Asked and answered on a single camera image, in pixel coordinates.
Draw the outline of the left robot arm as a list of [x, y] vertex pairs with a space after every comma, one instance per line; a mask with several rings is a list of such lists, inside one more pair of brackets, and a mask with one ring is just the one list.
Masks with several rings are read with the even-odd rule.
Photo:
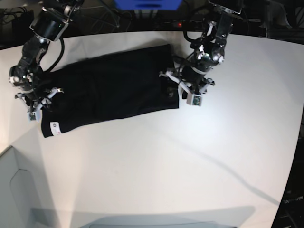
[[209, 0], [187, 15], [185, 23], [188, 25], [196, 13], [204, 12], [201, 36], [192, 39], [188, 36], [187, 28], [184, 28], [183, 36], [190, 43], [193, 51], [186, 58], [175, 58], [178, 67], [159, 73], [160, 76], [177, 83], [182, 89], [182, 98], [187, 104], [200, 106], [208, 86], [214, 86], [214, 80], [207, 78], [206, 75], [213, 67], [224, 62], [225, 47], [228, 35], [232, 31], [233, 17], [241, 13], [242, 6], [241, 0]]

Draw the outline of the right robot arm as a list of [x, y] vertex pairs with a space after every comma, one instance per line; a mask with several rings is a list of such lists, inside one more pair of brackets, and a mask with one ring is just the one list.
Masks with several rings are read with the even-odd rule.
[[43, 73], [40, 62], [47, 53], [49, 44], [60, 41], [59, 57], [49, 71], [59, 63], [65, 50], [62, 35], [83, 3], [82, 0], [43, 1], [42, 11], [30, 25], [34, 35], [24, 44], [18, 64], [11, 67], [9, 71], [9, 82], [21, 89], [15, 97], [24, 103], [31, 120], [36, 120], [40, 109], [47, 109], [51, 104], [51, 98], [61, 91], [55, 88], [39, 94], [38, 75]]

